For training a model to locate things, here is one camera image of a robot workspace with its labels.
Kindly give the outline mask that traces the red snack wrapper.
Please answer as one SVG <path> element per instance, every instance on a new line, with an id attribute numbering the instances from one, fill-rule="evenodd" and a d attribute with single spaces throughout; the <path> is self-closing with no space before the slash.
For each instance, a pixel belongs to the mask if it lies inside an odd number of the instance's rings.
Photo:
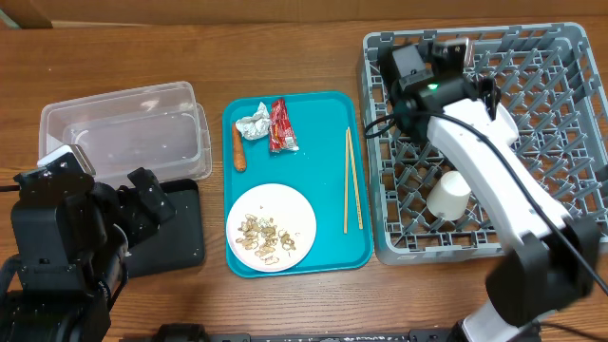
<path id="1" fill-rule="evenodd" d="M 274 153 L 282 150 L 298 151 L 299 146 L 283 98 L 273 102 L 270 120 L 270 151 Z"/>

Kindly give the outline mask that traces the wooden chopstick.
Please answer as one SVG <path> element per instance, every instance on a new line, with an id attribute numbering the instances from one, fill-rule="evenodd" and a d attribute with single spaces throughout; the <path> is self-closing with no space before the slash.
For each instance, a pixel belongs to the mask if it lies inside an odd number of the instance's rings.
<path id="1" fill-rule="evenodd" d="M 343 216 L 343 233 L 348 233 L 349 227 L 349 162 L 350 162 L 350 145 L 349 145 L 349 132 L 350 129 L 347 127 L 345 130 L 345 171 L 344 171 L 344 216 Z"/>
<path id="2" fill-rule="evenodd" d="M 362 230 L 363 229 L 363 216 L 362 216 L 361 200 L 360 200 L 360 193 L 359 193 L 359 182 L 358 182 L 356 162 L 355 162 L 355 157 L 354 157 L 352 131 L 349 127 L 346 129 L 346 160 L 347 160 L 346 169 L 347 169 L 347 171 L 351 172 L 350 177 L 352 180 L 352 186 L 353 186 L 354 197 L 355 197 L 358 228 L 360 230 Z"/>

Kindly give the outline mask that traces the foil ball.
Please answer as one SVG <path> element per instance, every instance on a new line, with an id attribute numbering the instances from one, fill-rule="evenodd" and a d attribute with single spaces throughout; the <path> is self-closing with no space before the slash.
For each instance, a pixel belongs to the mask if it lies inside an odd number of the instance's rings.
<path id="1" fill-rule="evenodd" d="M 243 117 L 235 122 L 237 131 L 248 141 L 266 137 L 270 132 L 270 113 L 265 103 L 260 102 L 252 116 Z"/>

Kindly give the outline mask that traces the white paper cup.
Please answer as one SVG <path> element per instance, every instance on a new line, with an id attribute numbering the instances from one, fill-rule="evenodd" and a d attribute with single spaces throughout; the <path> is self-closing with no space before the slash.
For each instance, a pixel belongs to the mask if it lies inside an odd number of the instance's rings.
<path id="1" fill-rule="evenodd" d="M 445 173 L 427 196 L 427 209 L 436 218 L 453 221 L 466 211 L 471 189 L 458 171 Z"/>

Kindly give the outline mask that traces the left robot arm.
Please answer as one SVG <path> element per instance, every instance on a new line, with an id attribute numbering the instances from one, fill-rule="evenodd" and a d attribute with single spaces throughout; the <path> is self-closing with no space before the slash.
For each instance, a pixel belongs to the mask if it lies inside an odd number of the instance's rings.
<path id="1" fill-rule="evenodd" d="M 177 214 L 142 167 L 113 188 L 83 171 L 39 168 L 15 176 L 10 212 L 18 253 L 1 268 L 4 341 L 101 341 L 128 281 L 127 251 Z"/>

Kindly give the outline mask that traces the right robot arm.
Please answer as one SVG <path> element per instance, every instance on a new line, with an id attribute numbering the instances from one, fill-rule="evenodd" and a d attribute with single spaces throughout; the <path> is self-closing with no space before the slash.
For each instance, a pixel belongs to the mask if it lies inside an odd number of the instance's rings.
<path id="1" fill-rule="evenodd" d="M 486 303 L 449 337 L 509 341 L 604 286 L 597 271 L 600 230 L 593 218 L 571 216 L 524 167 L 511 149 L 519 131 L 496 82 L 465 76 L 472 61 L 466 39 L 381 52 L 391 113 L 368 124 L 365 135 L 396 127 L 433 145 L 463 176 L 504 256 L 486 278 Z"/>

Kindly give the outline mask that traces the teal tray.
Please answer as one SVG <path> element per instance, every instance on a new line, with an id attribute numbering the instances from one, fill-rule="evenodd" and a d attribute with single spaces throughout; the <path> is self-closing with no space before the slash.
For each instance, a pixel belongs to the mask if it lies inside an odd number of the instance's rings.
<path id="1" fill-rule="evenodd" d="M 357 269 L 371 258 L 371 213 L 365 184 L 355 109 L 340 91 L 286 94 L 283 99 L 294 129 L 298 151 L 270 151 L 262 138 L 243 143 L 247 168 L 238 172 L 233 162 L 232 124 L 252 116 L 260 102 L 271 106 L 277 97 L 242 98 L 230 103 L 222 115 L 224 209 L 230 211 L 247 190 L 279 183 L 300 192 L 311 204 L 317 221 L 312 250 L 303 261 L 286 270 L 287 276 Z M 345 130 L 352 134 L 359 182 L 363 229 L 358 228 L 352 178 L 349 172 L 349 229 L 343 233 Z"/>

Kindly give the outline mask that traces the white plate with food scraps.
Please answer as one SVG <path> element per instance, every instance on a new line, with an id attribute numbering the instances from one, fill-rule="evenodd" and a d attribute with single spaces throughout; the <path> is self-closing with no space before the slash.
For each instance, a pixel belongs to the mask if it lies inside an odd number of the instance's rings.
<path id="1" fill-rule="evenodd" d="M 226 219 L 229 251 L 264 274 L 286 271 L 312 250 L 317 221 L 309 201 L 278 183 L 255 186 L 234 203 Z"/>

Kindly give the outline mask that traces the orange carrot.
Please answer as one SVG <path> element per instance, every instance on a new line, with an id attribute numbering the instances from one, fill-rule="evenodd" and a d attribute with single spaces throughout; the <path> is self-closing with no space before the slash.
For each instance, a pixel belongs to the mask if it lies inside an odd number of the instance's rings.
<path id="1" fill-rule="evenodd" d="M 232 124 L 232 140 L 234 166 L 238 172 L 244 172 L 247 168 L 247 161 L 243 150 L 241 135 L 235 123 Z"/>

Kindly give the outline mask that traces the black tray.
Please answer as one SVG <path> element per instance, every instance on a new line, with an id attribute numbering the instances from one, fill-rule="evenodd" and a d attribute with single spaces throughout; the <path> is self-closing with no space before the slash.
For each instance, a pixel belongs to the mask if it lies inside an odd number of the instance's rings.
<path id="1" fill-rule="evenodd" d="M 159 232 L 128 250 L 125 258 L 130 278 L 151 276 L 201 265 L 205 258 L 200 194 L 194 180 L 161 184 L 176 207 L 174 218 Z"/>

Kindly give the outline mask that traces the clear plastic bin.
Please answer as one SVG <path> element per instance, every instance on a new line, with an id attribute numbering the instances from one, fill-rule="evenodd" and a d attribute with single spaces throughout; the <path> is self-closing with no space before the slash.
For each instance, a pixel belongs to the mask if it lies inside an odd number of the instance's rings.
<path id="1" fill-rule="evenodd" d="M 202 180 L 212 173 L 205 112 L 190 83 L 181 81 L 88 96 L 46 105 L 38 155 L 77 144 L 96 172 L 114 187 L 143 167 L 161 182 Z"/>

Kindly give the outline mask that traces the grey dish rack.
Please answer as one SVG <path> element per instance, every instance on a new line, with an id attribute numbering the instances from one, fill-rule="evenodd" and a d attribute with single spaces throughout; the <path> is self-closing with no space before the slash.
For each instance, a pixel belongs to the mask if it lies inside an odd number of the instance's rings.
<path id="1" fill-rule="evenodd" d="M 464 261 L 501 253 L 476 201 L 455 221 L 434 217 L 426 198 L 450 163 L 383 118 L 391 111 L 379 57 L 390 48 L 466 38 L 473 61 L 465 76 L 491 77 L 519 129 L 514 152 L 539 184 L 574 217 L 607 224 L 607 97 L 587 35 L 575 23 L 372 32 L 360 60 L 375 253 L 388 265 Z"/>

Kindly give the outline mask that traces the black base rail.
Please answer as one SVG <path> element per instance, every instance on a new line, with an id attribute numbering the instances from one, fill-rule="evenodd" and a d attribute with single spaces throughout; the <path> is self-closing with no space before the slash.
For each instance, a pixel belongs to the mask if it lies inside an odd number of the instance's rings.
<path id="1" fill-rule="evenodd" d="M 202 325 L 196 324 L 165 324 L 155 334 L 131 335 L 120 342 L 442 342 L 448 341 L 450 334 L 451 328 L 433 328 L 408 332 L 250 335 L 246 332 L 208 333 Z"/>

